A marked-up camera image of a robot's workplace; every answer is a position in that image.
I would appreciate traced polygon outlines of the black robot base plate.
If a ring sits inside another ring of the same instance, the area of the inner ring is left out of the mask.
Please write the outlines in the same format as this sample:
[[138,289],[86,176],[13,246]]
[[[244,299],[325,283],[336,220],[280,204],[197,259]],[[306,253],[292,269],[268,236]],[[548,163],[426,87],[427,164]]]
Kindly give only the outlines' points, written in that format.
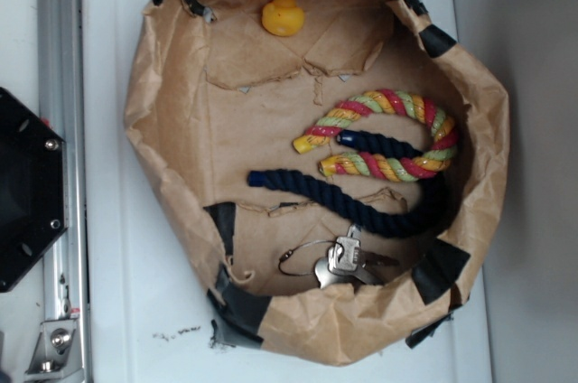
[[10,292],[66,230],[65,143],[1,89],[1,291]]

